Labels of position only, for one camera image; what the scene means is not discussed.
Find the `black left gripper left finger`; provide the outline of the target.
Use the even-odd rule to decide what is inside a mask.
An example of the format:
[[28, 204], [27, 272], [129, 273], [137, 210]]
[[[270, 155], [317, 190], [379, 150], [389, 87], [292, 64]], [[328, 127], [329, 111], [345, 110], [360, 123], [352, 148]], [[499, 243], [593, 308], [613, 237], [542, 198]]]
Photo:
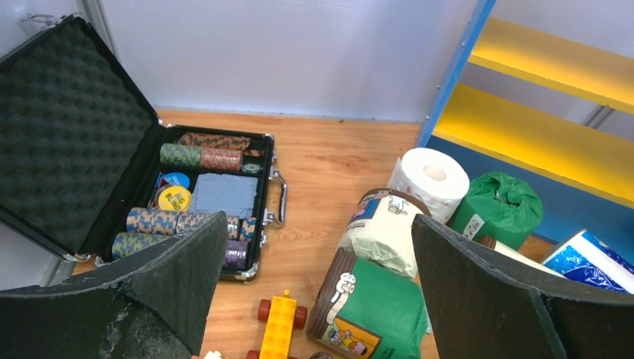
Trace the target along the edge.
[[1, 292], [3, 358], [190, 358], [227, 246], [223, 213], [54, 286]]

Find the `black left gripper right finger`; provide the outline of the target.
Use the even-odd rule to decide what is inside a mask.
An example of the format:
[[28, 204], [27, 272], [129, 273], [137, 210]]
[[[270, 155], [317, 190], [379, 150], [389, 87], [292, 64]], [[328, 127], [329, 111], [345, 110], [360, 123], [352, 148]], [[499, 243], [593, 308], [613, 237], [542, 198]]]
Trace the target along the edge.
[[442, 358], [631, 358], [633, 297], [547, 274], [427, 215], [413, 248]]

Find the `blue Tempo tissue pack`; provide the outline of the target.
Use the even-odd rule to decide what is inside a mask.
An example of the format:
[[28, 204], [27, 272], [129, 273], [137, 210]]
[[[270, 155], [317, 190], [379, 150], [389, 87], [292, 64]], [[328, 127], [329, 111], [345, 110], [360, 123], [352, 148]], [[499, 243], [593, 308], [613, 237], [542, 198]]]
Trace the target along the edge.
[[587, 230], [553, 247], [541, 264], [569, 280], [633, 293], [633, 264]]

